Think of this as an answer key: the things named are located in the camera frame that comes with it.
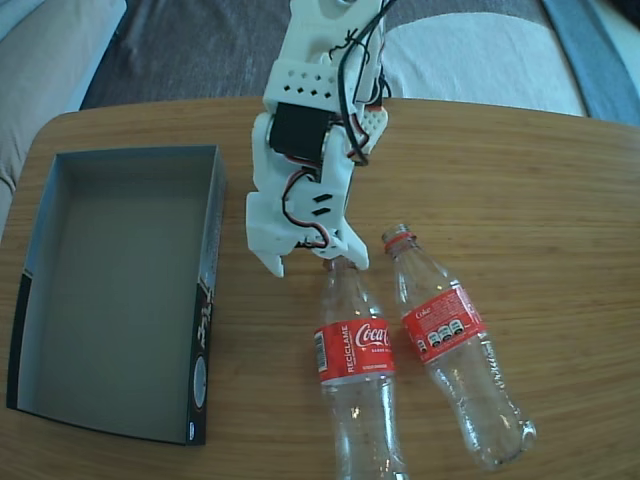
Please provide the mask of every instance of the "white cushion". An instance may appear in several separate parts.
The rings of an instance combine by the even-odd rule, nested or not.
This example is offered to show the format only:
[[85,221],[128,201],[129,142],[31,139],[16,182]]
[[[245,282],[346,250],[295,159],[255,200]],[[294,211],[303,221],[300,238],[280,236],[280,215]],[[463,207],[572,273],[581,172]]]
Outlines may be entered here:
[[584,115],[551,30],[494,13],[454,13],[391,30],[383,64],[394,96]]
[[0,42],[0,180],[12,190],[31,142],[68,110],[125,9],[125,0],[47,1]]
[[0,40],[44,0],[0,0]]

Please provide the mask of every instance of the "coca-cola logo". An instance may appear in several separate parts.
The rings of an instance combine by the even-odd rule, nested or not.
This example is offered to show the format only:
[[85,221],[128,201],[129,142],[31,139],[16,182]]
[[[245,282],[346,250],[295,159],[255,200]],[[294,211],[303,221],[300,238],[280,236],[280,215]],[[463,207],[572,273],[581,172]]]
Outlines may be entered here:
[[356,333],[356,345],[360,348],[370,345],[389,346],[389,330],[386,328],[371,328],[371,324],[365,323]]

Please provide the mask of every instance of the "table surface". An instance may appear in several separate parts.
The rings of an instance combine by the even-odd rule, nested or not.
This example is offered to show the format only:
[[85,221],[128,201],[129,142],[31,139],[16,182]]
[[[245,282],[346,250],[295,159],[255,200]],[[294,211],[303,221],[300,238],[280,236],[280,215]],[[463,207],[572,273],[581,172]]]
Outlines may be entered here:
[[[259,99],[68,114],[37,137],[0,247],[0,396],[18,281],[55,152],[216,143],[228,193],[209,375],[208,443],[184,448],[84,431],[2,408],[0,478],[335,478],[312,333],[324,275],[298,252],[277,280],[247,250],[250,130]],[[538,443],[494,474],[640,476],[640,131],[499,107],[391,100],[357,171],[348,218],[392,325],[399,436],[415,479],[476,479],[443,396],[401,331],[382,231],[411,224],[456,271],[493,335]]]

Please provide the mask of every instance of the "robotic arm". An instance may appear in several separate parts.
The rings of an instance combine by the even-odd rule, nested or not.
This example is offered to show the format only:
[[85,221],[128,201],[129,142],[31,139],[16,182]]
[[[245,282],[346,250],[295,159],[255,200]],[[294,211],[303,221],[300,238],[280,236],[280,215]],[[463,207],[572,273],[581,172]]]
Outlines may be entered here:
[[291,0],[291,22],[252,134],[247,239],[276,276],[294,248],[369,266],[345,219],[354,167],[387,126],[380,54],[396,0]]

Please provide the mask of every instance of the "ventilation hole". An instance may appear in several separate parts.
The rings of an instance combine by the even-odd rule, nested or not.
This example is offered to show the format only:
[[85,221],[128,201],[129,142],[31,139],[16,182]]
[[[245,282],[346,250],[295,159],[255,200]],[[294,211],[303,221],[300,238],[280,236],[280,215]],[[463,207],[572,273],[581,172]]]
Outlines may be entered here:
[[331,195],[330,193],[325,193],[323,195],[318,195],[317,197],[315,197],[313,200],[316,203],[320,203],[320,202],[325,202],[327,200],[331,200],[333,198],[333,195]]
[[317,216],[320,216],[320,215],[324,215],[325,213],[329,213],[330,211],[331,211],[330,208],[324,207],[324,208],[319,208],[318,210],[314,210],[311,213],[313,213],[317,217]]

